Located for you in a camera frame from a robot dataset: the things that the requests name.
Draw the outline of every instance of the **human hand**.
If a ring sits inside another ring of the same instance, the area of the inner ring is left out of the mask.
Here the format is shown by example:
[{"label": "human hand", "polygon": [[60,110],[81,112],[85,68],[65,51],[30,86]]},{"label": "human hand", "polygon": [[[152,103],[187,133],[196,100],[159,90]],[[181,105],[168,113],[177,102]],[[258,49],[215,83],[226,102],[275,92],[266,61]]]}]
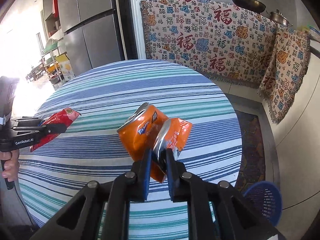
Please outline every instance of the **human hand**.
[{"label": "human hand", "polygon": [[4,163],[4,171],[2,172],[2,177],[7,178],[8,182],[15,181],[18,179],[19,172],[19,150],[10,152],[0,152],[0,160],[6,161]]}]

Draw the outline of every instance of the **cable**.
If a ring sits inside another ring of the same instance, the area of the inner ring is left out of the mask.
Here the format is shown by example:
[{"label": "cable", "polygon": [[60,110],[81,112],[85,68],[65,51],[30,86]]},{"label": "cable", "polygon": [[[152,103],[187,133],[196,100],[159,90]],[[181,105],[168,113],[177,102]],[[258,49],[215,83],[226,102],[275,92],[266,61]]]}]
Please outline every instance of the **cable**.
[{"label": "cable", "polygon": [[31,225],[32,225],[32,226],[35,226],[35,225],[33,224],[33,222],[32,222],[32,219],[31,219],[31,217],[30,217],[30,215],[29,215],[29,212],[28,212],[25,204],[23,203],[22,199],[20,198],[20,196],[19,196],[19,194],[18,194],[18,191],[17,191],[17,188],[16,188],[16,184],[15,184],[15,183],[14,183],[14,190],[16,191],[16,194],[17,194],[18,198],[20,199],[20,202],[21,202],[22,206],[23,206],[24,209],[26,210],[26,213],[27,213],[27,215],[28,215],[28,218],[29,218],[29,220],[30,220]]},{"label": "cable", "polygon": [[319,190],[317,193],[313,194],[311,197],[308,197],[307,199],[302,200],[301,202],[299,202],[299,203],[297,203],[297,204],[294,204],[294,205],[292,205],[292,206],[290,206],[290,207],[287,207],[287,208],[291,208],[291,207],[294,207],[294,206],[296,206],[296,205],[299,205],[300,203],[305,202],[305,201],[308,200],[309,198],[312,198],[313,196],[317,195],[319,192],[320,192],[320,190]]}]

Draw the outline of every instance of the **stainless steel refrigerator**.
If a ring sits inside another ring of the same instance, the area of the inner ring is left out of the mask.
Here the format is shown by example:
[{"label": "stainless steel refrigerator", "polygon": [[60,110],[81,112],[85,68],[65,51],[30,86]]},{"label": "stainless steel refrigerator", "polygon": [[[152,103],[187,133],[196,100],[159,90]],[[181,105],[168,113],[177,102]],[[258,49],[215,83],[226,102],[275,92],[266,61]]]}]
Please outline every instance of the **stainless steel refrigerator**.
[{"label": "stainless steel refrigerator", "polygon": [[136,59],[130,0],[58,0],[67,55],[76,76]]}]

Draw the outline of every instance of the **cardboard box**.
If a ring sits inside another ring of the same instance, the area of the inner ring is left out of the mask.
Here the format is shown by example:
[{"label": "cardboard box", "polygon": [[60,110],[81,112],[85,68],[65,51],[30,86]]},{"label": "cardboard box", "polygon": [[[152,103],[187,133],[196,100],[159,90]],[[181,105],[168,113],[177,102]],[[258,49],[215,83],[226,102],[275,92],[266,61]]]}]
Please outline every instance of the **cardboard box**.
[{"label": "cardboard box", "polygon": [[66,81],[75,78],[75,74],[73,73],[71,63],[70,63],[66,54],[57,56],[56,60],[58,61],[59,65],[60,65],[62,75],[64,76],[64,79]]}]

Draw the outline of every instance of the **blue plastic basket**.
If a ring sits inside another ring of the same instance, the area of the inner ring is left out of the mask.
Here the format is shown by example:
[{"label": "blue plastic basket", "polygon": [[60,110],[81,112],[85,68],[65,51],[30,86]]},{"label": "blue plastic basket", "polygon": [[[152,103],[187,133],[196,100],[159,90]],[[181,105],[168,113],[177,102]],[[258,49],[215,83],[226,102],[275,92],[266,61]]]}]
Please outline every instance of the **blue plastic basket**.
[{"label": "blue plastic basket", "polygon": [[279,223],[282,213],[282,198],[275,184],[268,181],[257,182],[243,195],[274,227]]}]

